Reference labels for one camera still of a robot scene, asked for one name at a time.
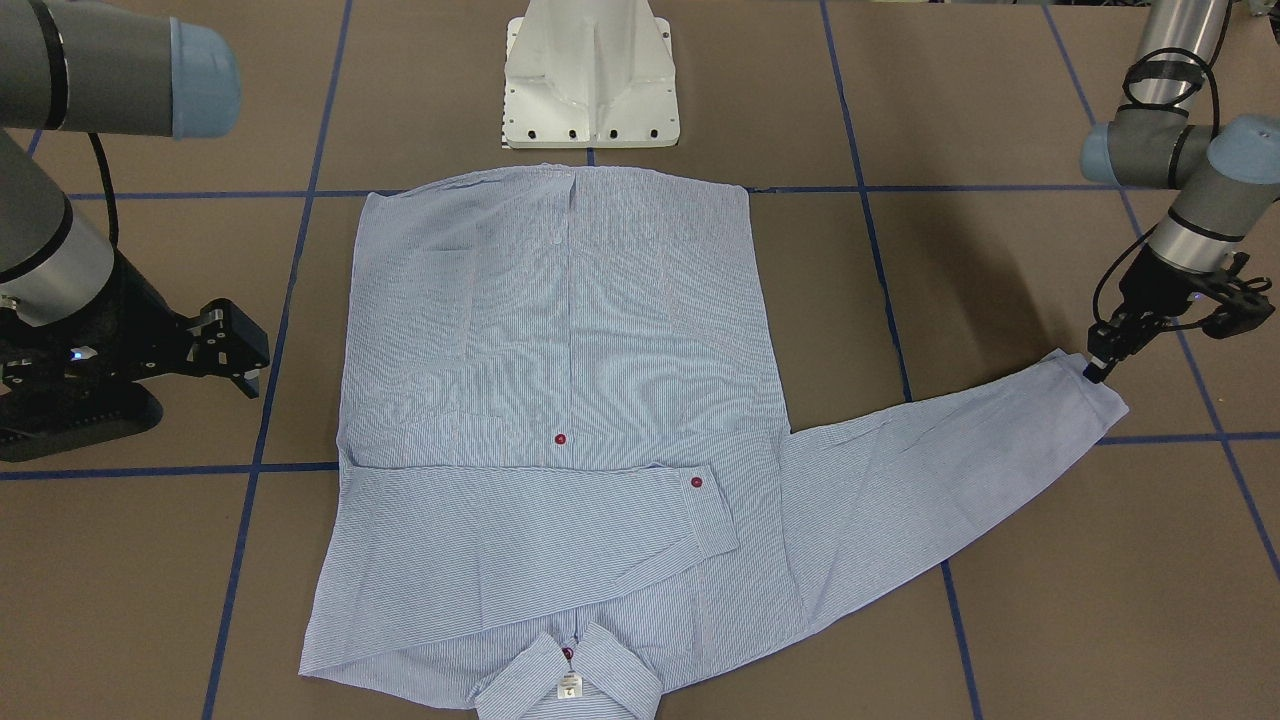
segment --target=table surface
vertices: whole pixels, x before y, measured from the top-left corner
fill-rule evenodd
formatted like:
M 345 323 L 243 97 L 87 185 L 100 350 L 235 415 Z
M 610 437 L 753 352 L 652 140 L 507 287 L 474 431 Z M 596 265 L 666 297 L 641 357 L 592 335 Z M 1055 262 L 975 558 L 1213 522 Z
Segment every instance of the table surface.
M 1172 197 L 1076 168 L 1142 9 L 653 0 L 681 142 L 591 152 L 499 147 L 521 0 L 120 4 L 216 28 L 244 87 L 225 138 L 104 138 L 120 247 L 179 311 L 236 300 L 275 361 L 260 401 L 157 378 L 159 428 L 0 469 L 13 720 L 468 716 L 296 675 L 370 191 L 531 163 L 748 187 L 796 429 L 1083 351 L 1094 282 Z M 1280 115 L 1280 49 L 1240 6 L 1217 74 L 1224 118 Z M 84 137 L 13 135 L 105 227 Z M 1251 269 L 1280 269 L 1277 236 L 1271 210 Z M 1023 511 L 659 717 L 1275 717 L 1277 357 L 1280 327 L 1162 337 L 1112 375 L 1130 415 Z

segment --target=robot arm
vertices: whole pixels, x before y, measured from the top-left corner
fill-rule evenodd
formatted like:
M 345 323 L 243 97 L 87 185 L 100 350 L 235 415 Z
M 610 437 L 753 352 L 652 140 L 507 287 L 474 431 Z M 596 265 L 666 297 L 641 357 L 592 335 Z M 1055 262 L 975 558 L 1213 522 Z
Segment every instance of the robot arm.
M 1229 6 L 1228 0 L 1155 4 L 1138 61 L 1125 74 L 1126 104 L 1085 141 L 1080 164 L 1089 179 L 1181 190 L 1166 217 L 1130 247 L 1142 250 L 1120 279 L 1124 300 L 1108 320 L 1098 315 L 1094 295 L 1093 361 L 1085 369 L 1093 382 L 1162 332 L 1199 328 L 1225 338 L 1258 327 L 1275 310 L 1262 295 L 1270 281 L 1239 278 L 1248 255 L 1235 249 L 1280 197 L 1280 119 L 1244 115 L 1219 133 L 1211 68 Z M 1212 128 L 1187 124 L 1206 81 L 1215 95 Z M 1219 306 L 1193 324 L 1175 324 L 1197 296 Z
M 225 135 L 234 56 L 215 32 L 100 3 L 0 0 L 0 126 L 180 137 Z M 136 380 L 221 375 L 257 397 L 266 334 L 229 300 L 174 313 L 0 133 L 0 460 L 143 432 Z

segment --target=light blue joint cap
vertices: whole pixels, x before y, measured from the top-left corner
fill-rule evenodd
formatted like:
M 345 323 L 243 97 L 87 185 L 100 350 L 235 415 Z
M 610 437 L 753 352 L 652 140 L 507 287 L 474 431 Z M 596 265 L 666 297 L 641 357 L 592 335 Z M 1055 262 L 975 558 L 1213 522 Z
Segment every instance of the light blue joint cap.
M 1236 182 L 1280 183 L 1280 118 L 1235 118 L 1208 143 L 1208 161 Z
M 169 18 L 173 138 L 221 137 L 239 117 L 239 68 L 220 35 Z
M 1098 123 L 1084 138 L 1084 147 L 1080 150 L 1080 173 L 1093 182 L 1120 184 L 1111 167 L 1111 149 L 1107 146 L 1110 127 L 1108 123 Z

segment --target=striped shirt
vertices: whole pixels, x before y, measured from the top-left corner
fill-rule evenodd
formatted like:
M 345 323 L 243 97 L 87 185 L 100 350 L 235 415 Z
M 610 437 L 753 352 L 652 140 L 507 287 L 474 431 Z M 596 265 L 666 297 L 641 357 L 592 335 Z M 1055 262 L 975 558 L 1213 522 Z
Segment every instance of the striped shirt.
M 509 168 L 369 196 L 301 673 L 652 719 L 988 530 L 1125 411 L 1057 351 L 791 433 L 742 188 Z

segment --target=size label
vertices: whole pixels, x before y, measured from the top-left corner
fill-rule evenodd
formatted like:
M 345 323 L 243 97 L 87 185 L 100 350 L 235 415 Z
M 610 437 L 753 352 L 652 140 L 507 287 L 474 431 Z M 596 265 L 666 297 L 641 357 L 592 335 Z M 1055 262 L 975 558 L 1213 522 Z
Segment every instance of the size label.
M 577 673 L 570 673 L 568 675 L 561 678 L 561 684 L 556 691 L 556 697 L 561 700 L 582 697 L 582 676 Z

